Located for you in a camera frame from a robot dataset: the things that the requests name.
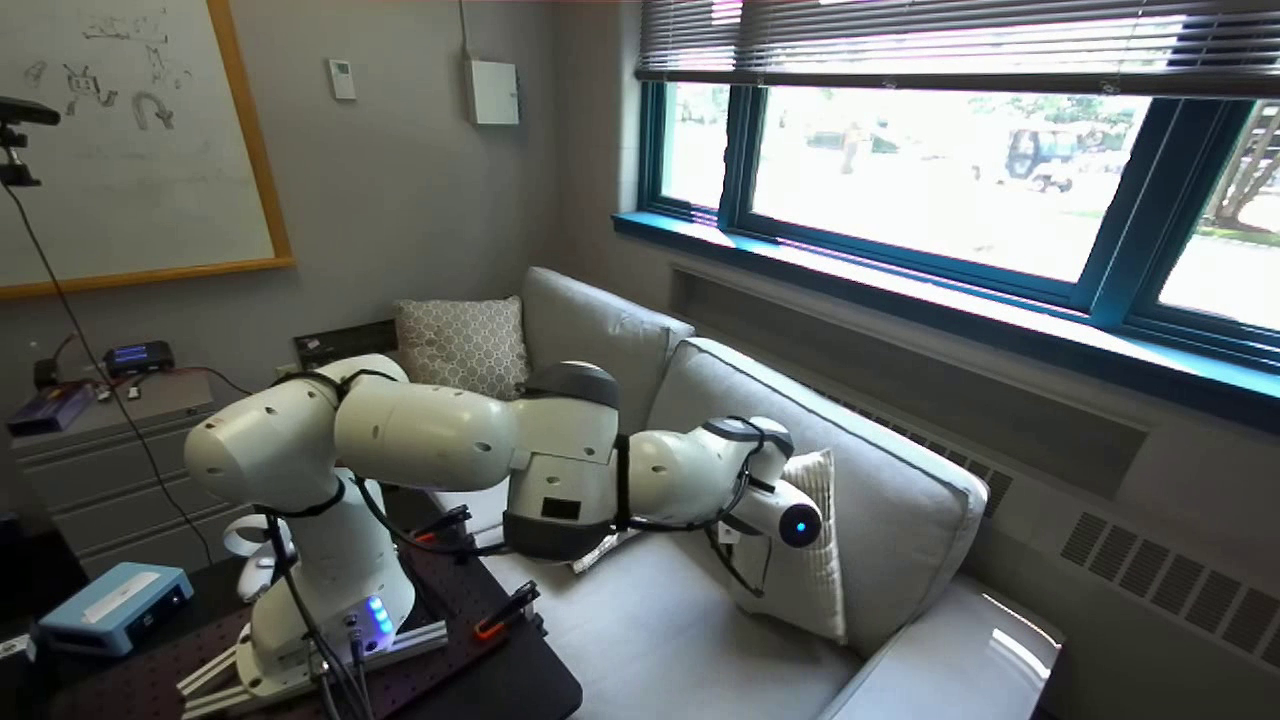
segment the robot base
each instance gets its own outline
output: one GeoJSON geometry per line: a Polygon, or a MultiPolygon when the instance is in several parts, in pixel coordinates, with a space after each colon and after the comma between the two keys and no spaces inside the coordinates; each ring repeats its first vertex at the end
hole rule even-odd
{"type": "MultiPolygon", "coordinates": [[[[448,643],[448,623],[434,620],[411,632],[401,632],[388,646],[368,653],[364,668],[388,668],[444,643],[448,643]]],[[[320,657],[299,653],[283,671],[265,674],[258,668],[253,635],[246,626],[231,646],[226,646],[220,657],[200,664],[191,674],[186,674],[178,693],[186,696],[186,720],[196,720],[216,712],[258,712],[267,703],[308,696],[333,679],[327,671],[333,668],[320,657]]]]}

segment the gray wall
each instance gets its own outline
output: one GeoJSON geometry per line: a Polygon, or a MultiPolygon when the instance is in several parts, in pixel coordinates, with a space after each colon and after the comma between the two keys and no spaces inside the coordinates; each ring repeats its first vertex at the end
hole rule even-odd
{"type": "MultiPolygon", "coordinates": [[[[456,2],[231,0],[231,11],[298,268],[72,294],[98,348],[166,336],[186,363],[259,384],[294,360],[298,332],[376,318],[417,292],[496,294],[546,255],[560,164],[547,2],[469,0],[473,57],[520,64],[526,126],[469,125],[456,2]],[[327,94],[325,57],[356,64],[361,105],[327,94]]],[[[70,318],[53,301],[19,301],[0,305],[0,326],[0,407],[16,407],[70,318]]],[[[0,470],[0,509],[38,520],[9,449],[0,470]]]]}
{"type": "MultiPolygon", "coordinates": [[[[667,252],[607,229],[607,211],[627,207],[638,172],[638,85],[627,79],[627,31],[621,31],[627,24],[633,2],[560,2],[560,57],[571,57],[571,64],[560,64],[560,106],[571,111],[560,119],[560,126],[571,132],[565,188],[571,193],[560,201],[553,255],[560,268],[624,294],[700,310],[696,294],[716,294],[728,284],[739,284],[739,277],[716,281],[705,264],[674,261],[667,252]]],[[[736,292],[765,305],[808,305],[804,292],[796,301],[796,287],[767,287],[765,281],[736,292]]],[[[765,344],[774,363],[808,360],[781,339],[796,326],[781,318],[786,310],[753,310],[736,301],[724,308],[749,310],[731,326],[753,326],[753,339],[765,344]]],[[[1280,671],[1257,653],[1246,657],[1220,635],[1194,626],[1183,616],[1159,612],[1152,601],[1138,601],[1059,560],[1082,513],[1091,513],[1206,566],[1246,579],[1248,589],[1280,594],[1275,435],[1046,368],[1006,348],[982,348],[918,318],[876,318],[841,308],[834,308],[829,318],[843,326],[843,336],[826,336],[829,344],[897,344],[901,351],[925,351],[932,363],[957,363],[1145,433],[1145,444],[1112,495],[1082,492],[1073,468],[1046,470],[1012,463],[999,513],[987,520],[969,564],[969,571],[993,579],[1070,632],[1055,674],[1059,714],[1280,714],[1280,671]]]]}

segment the couch armrest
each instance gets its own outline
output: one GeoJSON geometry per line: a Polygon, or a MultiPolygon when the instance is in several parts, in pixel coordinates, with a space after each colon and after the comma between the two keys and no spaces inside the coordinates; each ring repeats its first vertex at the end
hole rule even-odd
{"type": "Polygon", "coordinates": [[[1055,632],[957,579],[848,679],[826,720],[1028,720],[1055,653],[1055,632]]]}

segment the gray couch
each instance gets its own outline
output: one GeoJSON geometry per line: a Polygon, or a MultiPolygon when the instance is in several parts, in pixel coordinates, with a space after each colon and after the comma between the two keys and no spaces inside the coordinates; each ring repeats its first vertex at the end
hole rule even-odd
{"type": "Polygon", "coordinates": [[[603,363],[624,433],[774,416],[836,459],[843,643],[739,612],[705,536],[638,536],[594,571],[494,557],[540,582],[553,646],[586,682],[582,714],[890,714],[1020,720],[1059,641],[957,577],[987,488],[935,451],[761,360],[594,284],[533,268],[520,287],[533,368],[603,363]]]}

